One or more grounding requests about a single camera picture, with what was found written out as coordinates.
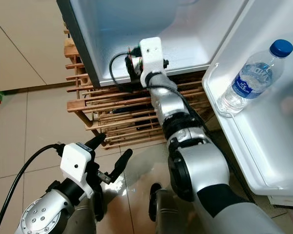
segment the water bottle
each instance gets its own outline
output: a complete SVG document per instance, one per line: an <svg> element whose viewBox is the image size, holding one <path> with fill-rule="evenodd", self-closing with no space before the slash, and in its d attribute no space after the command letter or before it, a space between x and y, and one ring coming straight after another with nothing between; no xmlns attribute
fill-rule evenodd
<svg viewBox="0 0 293 234"><path fill-rule="evenodd" d="M269 50L249 57L231 85L217 100L221 114L225 112L236 115L271 86L282 75L284 58L292 51L290 42L278 39Z"/></svg>

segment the black wire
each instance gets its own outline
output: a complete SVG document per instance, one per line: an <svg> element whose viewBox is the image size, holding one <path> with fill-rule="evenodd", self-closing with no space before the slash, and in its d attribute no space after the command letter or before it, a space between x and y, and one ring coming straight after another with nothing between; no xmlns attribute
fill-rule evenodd
<svg viewBox="0 0 293 234"><path fill-rule="evenodd" d="M115 77L114 77L114 75L113 75L113 71L112 71L112 64L113 64L114 60L115 60L116 58L118 58L119 56L122 56L122 55L128 55L128 54L129 54L128 52L121 52L121 53L118 53L118 54L114 55L113 58L111 59L111 61L109 62L109 65L108 65L109 73L110 73L110 75L111 75L111 77L112 77L112 80L113 80L114 84L116 85L116 87L117 87L120 91L126 91L126 88L123 87L122 85L120 85L120 84L116 81L116 79L115 79Z"/></svg>
<svg viewBox="0 0 293 234"><path fill-rule="evenodd" d="M20 172L17 174L11 188L10 188L10 191L8 193L8 196L6 197L5 199L5 202L2 206L2 209L1 209L1 212L0 212L0 225L1 225L1 222L3 220L3 216L5 214L5 211L9 205L9 202L11 200L11 197L13 195L13 192L21 178L21 176L23 175L23 173L25 172L25 170L27 169L27 167L29 166L29 164L39 155L41 154L43 151L47 150L47 149L51 149L51 148L57 148L58 144L53 144L53 145L47 145L47 146L44 146L43 148L41 148L40 150L38 150L37 152L35 152L29 159L28 161L24 164L24 166L21 168Z"/></svg>
<svg viewBox="0 0 293 234"><path fill-rule="evenodd" d="M115 60L115 58L121 56L121 55L127 55L128 53L119 53L117 55L115 55L110 63L109 63L109 72L111 74L111 77L116 85L116 87L120 90L123 91L123 89L120 88L120 85L117 83L117 81L115 80L113 73L112 73L112 63ZM202 119L202 117L190 106L190 104L188 103L188 101L186 100L186 98L179 93L176 89L171 88L169 86L164 86L164 85L151 85L151 86L147 86L145 89L143 90L147 90L147 89L158 89L158 88L163 88L163 89L167 89L171 92L173 92L174 94L178 95L183 103L185 104L187 110L189 111L189 114L191 116L193 116L194 118L196 118L196 120L203 126L207 136L211 139L211 141L214 143L214 145L220 150L220 152L223 154L223 156L225 157L225 160L229 166L229 168L231 168L232 172L234 173L235 177L237 178L237 180L239 181L244 193L246 194L246 196L248 197L248 199L250 200L250 202L256 204L254 198L252 197L252 195L250 194L249 190L247 189L245 183L243 182L242 178L240 177L240 175L237 172L237 169L235 168L235 166L233 165L233 163L231 162L231 160L229 159L229 157L227 156L227 154L225 154L225 152L218 146L218 144L216 143L216 141L213 139L213 136L210 132L210 130L208 129L208 127L206 126L204 120Z"/></svg>

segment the refrigerator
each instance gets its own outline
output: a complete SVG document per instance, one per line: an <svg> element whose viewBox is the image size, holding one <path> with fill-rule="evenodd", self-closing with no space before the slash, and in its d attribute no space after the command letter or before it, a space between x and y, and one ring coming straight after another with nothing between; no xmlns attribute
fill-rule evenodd
<svg viewBox="0 0 293 234"><path fill-rule="evenodd" d="M203 87L250 189L293 206L293 52L281 78L238 115L217 111L247 58L276 39L293 45L293 0L57 0L94 86L140 40L160 37L168 75L207 70ZM113 64L130 82L123 59Z"/></svg>

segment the floor tile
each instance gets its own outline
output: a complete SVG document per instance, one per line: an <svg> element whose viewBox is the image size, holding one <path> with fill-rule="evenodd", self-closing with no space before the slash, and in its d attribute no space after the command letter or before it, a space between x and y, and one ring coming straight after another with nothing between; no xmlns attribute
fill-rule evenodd
<svg viewBox="0 0 293 234"><path fill-rule="evenodd" d="M24 164L27 93L3 97L0 104L0 177L16 175Z"/></svg>
<svg viewBox="0 0 293 234"><path fill-rule="evenodd" d="M151 141L146 141L146 142L143 142L143 143L121 146L121 152L123 152L123 151L125 151L127 149L139 149L139 148L142 148L142 147L147 147L147 146L150 146L150 145L158 145L158 144L162 144L162 143L166 143L166 140L165 139L151 140Z"/></svg>
<svg viewBox="0 0 293 234"><path fill-rule="evenodd" d="M256 204L271 218L287 212L286 209L276 208L270 204L267 196L254 195L254 200Z"/></svg>
<svg viewBox="0 0 293 234"><path fill-rule="evenodd" d="M64 180L59 166L25 173L23 209L25 210L32 202L43 196L54 180L60 182Z"/></svg>
<svg viewBox="0 0 293 234"><path fill-rule="evenodd" d="M76 99L67 88L55 88L28 93L26 160L38 149L58 141L69 144L82 142L94 137L91 131L84 129L84 123L74 114L68 113L66 103ZM119 152L119 148L104 150L98 148L98 156ZM38 157L27 171L48 168L60 164L60 158L54 150L48 150Z"/></svg>
<svg viewBox="0 0 293 234"><path fill-rule="evenodd" d="M153 183L170 187L165 144L134 149L125 169L127 192L135 233L155 233L155 223L149 219L148 203Z"/></svg>
<svg viewBox="0 0 293 234"><path fill-rule="evenodd" d="M293 223L288 214L283 214L273 218L273 221L284 231L284 233L293 234Z"/></svg>
<svg viewBox="0 0 293 234"><path fill-rule="evenodd" d="M216 116L213 116L206 122L206 126L210 131L218 131L221 130L221 126L218 122L218 119Z"/></svg>
<svg viewBox="0 0 293 234"><path fill-rule="evenodd" d="M15 176L0 178L0 211L14 179ZM0 234L10 234L15 232L23 212L22 202L23 178L19 180L19 183L13 193L12 199L10 200L9 206L1 223Z"/></svg>
<svg viewBox="0 0 293 234"><path fill-rule="evenodd" d="M95 159L101 172L111 173L120 153ZM124 173L112 184L101 183L107 213L97 224L97 234L133 234Z"/></svg>

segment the beige floor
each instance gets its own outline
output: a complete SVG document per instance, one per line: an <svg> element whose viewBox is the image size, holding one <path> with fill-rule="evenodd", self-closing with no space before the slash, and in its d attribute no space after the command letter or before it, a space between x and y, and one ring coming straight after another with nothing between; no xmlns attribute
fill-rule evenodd
<svg viewBox="0 0 293 234"><path fill-rule="evenodd" d="M34 91L5 96L0 105L0 209L15 175L24 162L44 145L86 142L92 137L83 123L67 113L66 102L74 99L65 88ZM121 152L128 147L99 149L96 161L102 171L111 171ZM160 182L169 188L167 150L159 142L133 145L134 155L123 175L113 186L103 186L108 200L107 214L97 226L98 234L153 234L154 223L148 218L148 196L151 184ZM62 180L60 159L53 150L39 156L19 182L5 214L0 233L14 233L23 209L44 194L54 180ZM232 178L234 190L243 195ZM271 206L264 196L256 202L287 234L293 234L293 224L285 209ZM191 212L191 204L178 200L187 222L188 233L203 233L200 221Z"/></svg>

